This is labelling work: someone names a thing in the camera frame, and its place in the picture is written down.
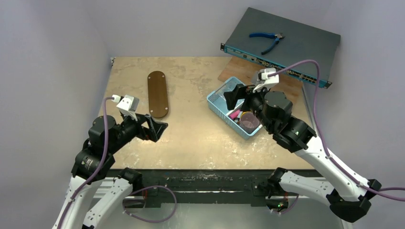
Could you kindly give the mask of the light blue plastic basket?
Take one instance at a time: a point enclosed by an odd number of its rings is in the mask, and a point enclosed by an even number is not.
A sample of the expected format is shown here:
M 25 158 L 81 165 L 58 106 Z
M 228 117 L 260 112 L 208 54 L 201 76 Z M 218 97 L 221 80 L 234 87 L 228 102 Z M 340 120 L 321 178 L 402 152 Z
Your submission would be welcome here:
M 229 127 L 231 127 L 236 133 L 238 133 L 243 139 L 248 140 L 250 137 L 254 136 L 263 126 L 260 124 L 251 133 L 246 132 L 242 127 L 229 117 L 229 115 L 238 108 L 241 108 L 244 99 L 237 101 L 234 110 L 228 110 L 226 105 L 226 99 L 224 97 L 225 92 L 232 91 L 237 84 L 243 84 L 238 78 L 232 76 L 227 79 L 217 90 L 212 91 L 207 97 L 208 107 L 222 119 Z

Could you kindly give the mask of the purple translucent cup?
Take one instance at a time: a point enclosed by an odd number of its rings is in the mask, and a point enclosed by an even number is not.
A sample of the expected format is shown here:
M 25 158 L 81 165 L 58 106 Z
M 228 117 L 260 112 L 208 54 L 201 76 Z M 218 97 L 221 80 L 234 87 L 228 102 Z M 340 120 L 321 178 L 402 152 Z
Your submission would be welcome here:
M 250 112 L 250 113 L 245 113 L 239 121 L 239 126 L 248 134 L 253 133 L 259 126 L 260 122 L 259 120 L 255 117 L 255 115 Z

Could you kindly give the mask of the brown wooden oval tray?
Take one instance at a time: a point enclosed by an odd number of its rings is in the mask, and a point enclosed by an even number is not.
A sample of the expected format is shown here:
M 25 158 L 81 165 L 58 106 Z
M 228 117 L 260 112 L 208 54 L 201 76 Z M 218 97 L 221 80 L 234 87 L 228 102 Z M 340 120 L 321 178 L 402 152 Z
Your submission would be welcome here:
M 166 75 L 153 71 L 148 75 L 149 113 L 153 118 L 163 118 L 169 112 Z

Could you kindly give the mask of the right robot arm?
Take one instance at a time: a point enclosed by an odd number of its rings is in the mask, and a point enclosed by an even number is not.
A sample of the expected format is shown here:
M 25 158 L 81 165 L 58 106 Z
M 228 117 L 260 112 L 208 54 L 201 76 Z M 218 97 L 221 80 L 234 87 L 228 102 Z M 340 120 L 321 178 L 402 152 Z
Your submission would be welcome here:
M 293 104 L 283 92 L 254 92 L 253 86 L 238 84 L 224 97 L 228 109 L 243 100 L 242 111 L 252 112 L 279 146 L 307 161 L 324 177 L 318 181 L 277 168 L 264 187 L 270 196 L 281 192 L 303 195 L 327 205 L 337 217 L 351 223 L 368 213 L 381 183 L 356 174 L 329 153 L 316 131 L 292 115 Z

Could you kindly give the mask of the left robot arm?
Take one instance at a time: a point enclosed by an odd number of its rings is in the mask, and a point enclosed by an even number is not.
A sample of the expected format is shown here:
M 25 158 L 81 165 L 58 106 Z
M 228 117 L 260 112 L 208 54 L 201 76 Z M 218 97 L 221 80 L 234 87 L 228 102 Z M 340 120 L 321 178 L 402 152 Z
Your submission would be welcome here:
M 124 168 L 109 192 L 90 208 L 93 196 L 115 163 L 114 153 L 134 138 L 157 142 L 168 124 L 155 121 L 149 114 L 114 117 L 102 115 L 93 121 L 88 139 L 76 155 L 63 208 L 53 226 L 55 229 L 94 229 L 125 195 L 137 195 L 144 188 L 142 174 Z

